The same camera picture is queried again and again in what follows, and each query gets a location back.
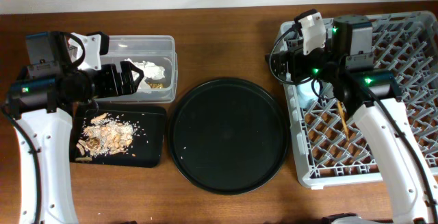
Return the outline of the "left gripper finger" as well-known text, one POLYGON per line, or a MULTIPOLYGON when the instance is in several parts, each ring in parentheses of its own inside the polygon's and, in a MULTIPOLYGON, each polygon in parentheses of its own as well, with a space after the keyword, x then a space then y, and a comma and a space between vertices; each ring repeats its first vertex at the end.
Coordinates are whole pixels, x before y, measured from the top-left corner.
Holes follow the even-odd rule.
POLYGON ((125 78, 123 80, 123 94, 130 95, 137 92, 140 82, 141 82, 140 79, 133 80, 133 79, 125 78))
POLYGON ((136 66, 133 62, 130 61, 122 61, 121 69, 123 73, 131 76, 133 80, 143 80, 144 79, 144 71, 136 66))

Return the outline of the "brown gold snack wrapper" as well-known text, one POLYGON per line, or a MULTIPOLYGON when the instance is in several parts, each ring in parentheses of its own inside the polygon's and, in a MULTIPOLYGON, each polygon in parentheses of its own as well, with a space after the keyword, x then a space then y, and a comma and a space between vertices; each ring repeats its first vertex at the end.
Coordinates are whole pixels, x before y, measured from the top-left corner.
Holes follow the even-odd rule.
POLYGON ((151 88, 151 89, 162 89, 162 88, 164 88, 164 85, 162 84, 162 83, 148 83, 148 86, 151 88))

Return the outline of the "white tissue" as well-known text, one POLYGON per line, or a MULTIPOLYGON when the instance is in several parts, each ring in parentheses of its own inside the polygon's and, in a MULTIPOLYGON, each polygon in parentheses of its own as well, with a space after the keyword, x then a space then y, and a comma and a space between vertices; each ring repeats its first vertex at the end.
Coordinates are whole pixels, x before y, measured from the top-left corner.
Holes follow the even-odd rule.
POLYGON ((148 86, 148 83, 162 83, 164 88, 166 88, 166 69, 163 66, 158 66, 149 61, 134 62, 130 58, 125 59, 125 61, 133 62, 144 71, 144 79, 141 80, 137 92, 150 92, 151 88, 148 86))

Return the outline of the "blue cup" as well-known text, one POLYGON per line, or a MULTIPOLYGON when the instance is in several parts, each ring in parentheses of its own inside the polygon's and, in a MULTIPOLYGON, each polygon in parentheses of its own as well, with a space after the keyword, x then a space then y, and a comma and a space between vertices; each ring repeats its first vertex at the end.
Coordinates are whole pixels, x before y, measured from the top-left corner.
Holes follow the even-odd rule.
POLYGON ((318 81, 314 83, 308 82, 297 87, 298 102, 302 109, 309 109, 314 101, 318 101, 319 97, 314 93, 314 90, 320 94, 324 84, 318 81))

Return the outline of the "food scraps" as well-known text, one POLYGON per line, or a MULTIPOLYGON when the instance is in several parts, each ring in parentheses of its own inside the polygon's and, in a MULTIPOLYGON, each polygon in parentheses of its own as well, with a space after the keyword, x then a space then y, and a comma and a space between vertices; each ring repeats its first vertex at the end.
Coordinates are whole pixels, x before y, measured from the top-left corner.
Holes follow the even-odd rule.
POLYGON ((113 155, 130 155, 134 144, 140 138, 147 138, 147 132, 139 118, 129 119, 129 113, 104 111, 92 118, 85 118, 81 124, 75 146, 78 156, 75 162, 93 162, 113 155))

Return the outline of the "wooden chopstick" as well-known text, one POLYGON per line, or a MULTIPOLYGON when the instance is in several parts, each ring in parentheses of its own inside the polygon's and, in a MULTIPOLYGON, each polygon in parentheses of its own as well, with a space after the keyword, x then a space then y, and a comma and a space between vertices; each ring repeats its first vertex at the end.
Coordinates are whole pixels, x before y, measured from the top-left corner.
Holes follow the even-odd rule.
POLYGON ((337 102, 337 109, 339 111, 339 116, 341 117, 341 122, 342 122, 343 130, 344 130, 344 134, 346 136, 346 141, 349 142, 350 137, 349 137, 349 132, 348 132, 348 126, 347 126, 346 120, 345 120, 344 109, 343 109, 340 101, 337 102))

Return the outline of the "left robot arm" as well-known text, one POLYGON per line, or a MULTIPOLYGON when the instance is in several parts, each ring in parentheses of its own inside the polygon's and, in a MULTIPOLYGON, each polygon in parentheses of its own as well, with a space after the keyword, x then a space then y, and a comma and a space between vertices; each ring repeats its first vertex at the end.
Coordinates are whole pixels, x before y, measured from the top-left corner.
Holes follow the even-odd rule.
POLYGON ((101 64, 110 37, 41 32, 26 37, 30 64, 21 69, 6 93, 1 111, 19 143, 21 166, 20 223, 77 223, 70 179, 71 107, 96 98, 136 92, 132 73, 122 62, 101 64))

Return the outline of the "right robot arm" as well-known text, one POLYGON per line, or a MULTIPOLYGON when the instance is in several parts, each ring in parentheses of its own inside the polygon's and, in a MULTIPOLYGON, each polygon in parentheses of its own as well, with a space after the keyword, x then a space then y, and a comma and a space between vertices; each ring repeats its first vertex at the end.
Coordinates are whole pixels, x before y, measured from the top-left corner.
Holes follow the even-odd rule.
POLYGON ((361 15, 333 19, 298 15, 277 37, 266 62, 284 86, 330 83, 370 146, 390 196, 394 223, 436 223, 437 181, 409 126, 394 74, 374 67, 372 22, 361 15))

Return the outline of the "grey dishwasher rack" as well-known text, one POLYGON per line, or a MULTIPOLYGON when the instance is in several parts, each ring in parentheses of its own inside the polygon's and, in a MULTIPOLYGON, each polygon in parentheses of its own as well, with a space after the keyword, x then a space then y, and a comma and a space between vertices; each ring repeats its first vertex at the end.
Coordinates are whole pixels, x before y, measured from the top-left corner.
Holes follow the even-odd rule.
MULTIPOLYGON (((370 15, 374 65, 393 72, 420 151, 437 174, 437 17, 429 11, 370 15)), ((332 86, 302 109, 298 86, 285 85, 298 181, 306 188, 379 182, 375 159, 353 120, 346 141, 332 86)))

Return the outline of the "clear plastic bin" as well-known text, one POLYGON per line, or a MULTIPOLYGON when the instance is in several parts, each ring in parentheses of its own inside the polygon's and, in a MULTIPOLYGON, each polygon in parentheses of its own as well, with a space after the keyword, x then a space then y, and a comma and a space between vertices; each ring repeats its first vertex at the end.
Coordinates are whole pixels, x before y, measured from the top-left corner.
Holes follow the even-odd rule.
POLYGON ((172 36, 111 36, 109 51, 101 56, 101 64, 115 64, 120 72, 120 63, 127 58, 134 62, 149 61, 166 69, 166 88, 150 92, 135 92, 131 95, 100 98, 112 103, 171 103, 175 100, 178 80, 177 54, 172 36))

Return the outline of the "black rectangular tray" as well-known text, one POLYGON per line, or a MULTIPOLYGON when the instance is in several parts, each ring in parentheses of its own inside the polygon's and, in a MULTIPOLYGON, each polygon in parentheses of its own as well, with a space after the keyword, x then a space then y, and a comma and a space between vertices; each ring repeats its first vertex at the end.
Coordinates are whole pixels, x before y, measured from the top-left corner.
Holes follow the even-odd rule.
POLYGON ((70 134, 69 159, 71 162, 79 162, 80 152, 75 144, 85 137, 83 135, 85 126, 91 124, 91 119, 97 115, 108 113, 112 118, 133 125, 135 129, 133 145, 130 145, 124 153, 98 155, 91 159, 90 163, 144 168, 153 168, 159 164, 166 126, 166 110, 163 107, 104 102, 99 102, 98 106, 98 108, 85 106, 77 108, 70 134))

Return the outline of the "round black tray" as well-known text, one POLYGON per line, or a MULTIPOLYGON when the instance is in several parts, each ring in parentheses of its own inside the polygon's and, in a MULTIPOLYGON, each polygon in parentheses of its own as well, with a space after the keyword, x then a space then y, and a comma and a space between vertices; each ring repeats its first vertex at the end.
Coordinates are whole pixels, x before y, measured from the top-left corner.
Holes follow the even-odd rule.
POLYGON ((239 195, 279 172, 290 137, 283 111, 267 90, 223 77, 181 98, 167 141, 175 166, 189 182, 218 195, 239 195))

